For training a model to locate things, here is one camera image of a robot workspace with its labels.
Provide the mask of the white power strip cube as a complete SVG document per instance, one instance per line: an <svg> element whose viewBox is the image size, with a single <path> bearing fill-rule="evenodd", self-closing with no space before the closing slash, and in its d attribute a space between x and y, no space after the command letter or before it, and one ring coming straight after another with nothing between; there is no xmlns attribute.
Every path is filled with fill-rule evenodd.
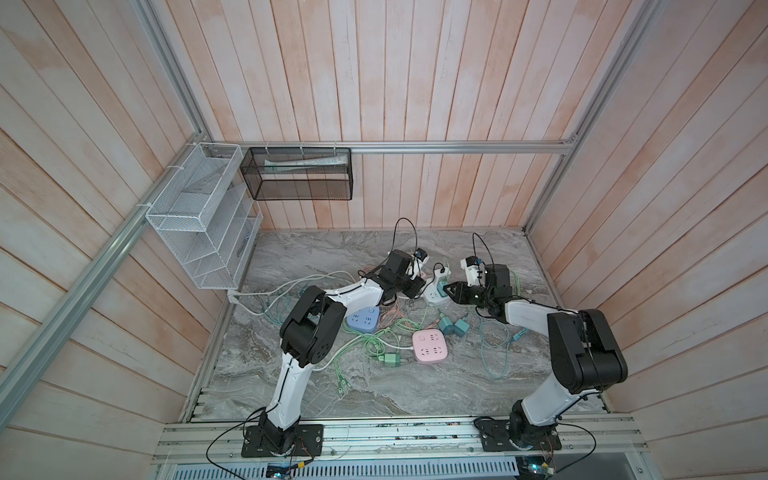
<svg viewBox="0 0 768 480"><path fill-rule="evenodd" d="M424 292L422 293L422 298L431 305L439 305L448 302L450 300L448 294L446 298L441 298L436 291L436 286L440 280L444 280L447 285L450 276L451 271L449 267L443 266L442 264L436 265L433 269L433 277L428 281Z"/></svg>

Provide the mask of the teal charger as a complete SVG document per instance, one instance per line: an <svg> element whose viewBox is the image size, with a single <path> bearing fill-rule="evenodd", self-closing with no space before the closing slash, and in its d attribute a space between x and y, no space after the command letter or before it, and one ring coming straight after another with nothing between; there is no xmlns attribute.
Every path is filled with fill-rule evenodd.
<svg viewBox="0 0 768 480"><path fill-rule="evenodd" d="M445 292L445 286L446 286L446 282L444 280L440 280L436 286L436 291L441 298L447 297L447 293Z"/></svg>
<svg viewBox="0 0 768 480"><path fill-rule="evenodd" d="M444 336L448 336L454 333L455 325L449 317L443 316L440 318L437 324L437 328Z"/></svg>

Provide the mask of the blue power strip cube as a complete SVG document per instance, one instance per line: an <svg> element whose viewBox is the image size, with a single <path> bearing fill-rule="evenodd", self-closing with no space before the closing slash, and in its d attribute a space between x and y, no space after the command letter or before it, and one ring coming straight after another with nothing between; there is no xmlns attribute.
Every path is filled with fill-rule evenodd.
<svg viewBox="0 0 768 480"><path fill-rule="evenodd" d="M378 306L365 307L346 317L346 325L357 332L363 334L373 334L376 332L380 318L380 308Z"/></svg>

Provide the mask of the teal USB charger plug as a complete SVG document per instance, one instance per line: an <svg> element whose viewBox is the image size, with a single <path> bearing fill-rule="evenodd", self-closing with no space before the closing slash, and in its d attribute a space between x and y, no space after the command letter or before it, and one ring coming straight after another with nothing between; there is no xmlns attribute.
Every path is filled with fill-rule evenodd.
<svg viewBox="0 0 768 480"><path fill-rule="evenodd" d="M470 328L471 325L466 319L459 319L453 324L453 334L458 337L465 337Z"/></svg>

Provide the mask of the pink power strip cube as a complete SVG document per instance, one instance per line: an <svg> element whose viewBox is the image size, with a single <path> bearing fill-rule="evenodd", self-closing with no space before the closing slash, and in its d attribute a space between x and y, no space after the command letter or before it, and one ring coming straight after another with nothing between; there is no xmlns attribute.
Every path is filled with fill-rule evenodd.
<svg viewBox="0 0 768 480"><path fill-rule="evenodd" d="M439 329L416 331L411 339L414 356L419 364L436 364L447 359L447 343Z"/></svg>

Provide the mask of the light green USB charger plug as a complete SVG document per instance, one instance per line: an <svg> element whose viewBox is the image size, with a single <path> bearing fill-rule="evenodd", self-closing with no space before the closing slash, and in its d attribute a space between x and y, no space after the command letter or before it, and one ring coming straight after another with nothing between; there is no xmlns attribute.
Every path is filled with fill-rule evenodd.
<svg viewBox="0 0 768 480"><path fill-rule="evenodd" d="M401 356L397 352L378 355L377 360L387 367L398 367L401 364Z"/></svg>

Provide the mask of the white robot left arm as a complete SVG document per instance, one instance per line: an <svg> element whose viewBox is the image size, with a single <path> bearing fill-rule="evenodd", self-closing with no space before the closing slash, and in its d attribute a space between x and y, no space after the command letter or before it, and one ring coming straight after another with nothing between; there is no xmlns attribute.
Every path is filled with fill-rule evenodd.
<svg viewBox="0 0 768 480"><path fill-rule="evenodd" d="M426 285L421 269L428 253L394 249L384 262L348 286L324 290L310 286L280 329L281 370L270 402L258 422L244 428L248 447L266 455L285 455L294 448L301 403L314 366L330 352L345 318L377 307L402 293L414 299Z"/></svg>

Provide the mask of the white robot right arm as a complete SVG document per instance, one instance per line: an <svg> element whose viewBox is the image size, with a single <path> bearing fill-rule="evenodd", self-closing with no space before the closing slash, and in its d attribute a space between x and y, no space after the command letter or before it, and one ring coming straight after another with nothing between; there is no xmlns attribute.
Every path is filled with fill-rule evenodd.
<svg viewBox="0 0 768 480"><path fill-rule="evenodd" d="M474 420L485 451L560 449L556 426L586 397L625 381L628 366L604 314L597 309L546 306L515 293L509 268L475 256L461 261L466 275L444 287L460 305L472 305L503 324L548 339L551 373L530 395L513 405L509 418Z"/></svg>

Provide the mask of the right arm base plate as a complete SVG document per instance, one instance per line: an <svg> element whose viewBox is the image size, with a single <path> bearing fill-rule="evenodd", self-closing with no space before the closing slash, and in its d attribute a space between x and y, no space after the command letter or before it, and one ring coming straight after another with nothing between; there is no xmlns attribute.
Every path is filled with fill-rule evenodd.
<svg viewBox="0 0 768 480"><path fill-rule="evenodd" d="M534 426L517 413L508 419L481 416L473 420L485 452L508 452L562 449L560 437L554 425Z"/></svg>

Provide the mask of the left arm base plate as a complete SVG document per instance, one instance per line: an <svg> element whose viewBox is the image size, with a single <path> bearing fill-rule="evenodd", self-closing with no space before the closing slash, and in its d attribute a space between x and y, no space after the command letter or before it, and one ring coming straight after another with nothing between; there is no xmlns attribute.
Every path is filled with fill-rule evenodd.
<svg viewBox="0 0 768 480"><path fill-rule="evenodd" d="M245 428L241 449L243 458L270 458L304 455L314 458L321 455L324 440L322 424L303 424L283 430L269 420Z"/></svg>

